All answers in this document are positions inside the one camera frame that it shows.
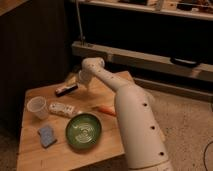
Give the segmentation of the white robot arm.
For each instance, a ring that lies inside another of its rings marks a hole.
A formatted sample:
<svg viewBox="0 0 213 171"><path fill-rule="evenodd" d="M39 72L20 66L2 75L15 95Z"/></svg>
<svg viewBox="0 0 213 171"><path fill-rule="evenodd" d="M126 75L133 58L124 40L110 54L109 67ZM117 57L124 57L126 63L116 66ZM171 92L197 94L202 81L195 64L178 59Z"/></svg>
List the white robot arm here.
<svg viewBox="0 0 213 171"><path fill-rule="evenodd" d="M174 171L149 96L134 82L104 69L102 58L85 58L78 82L98 78L115 92L114 108L129 171Z"/></svg>

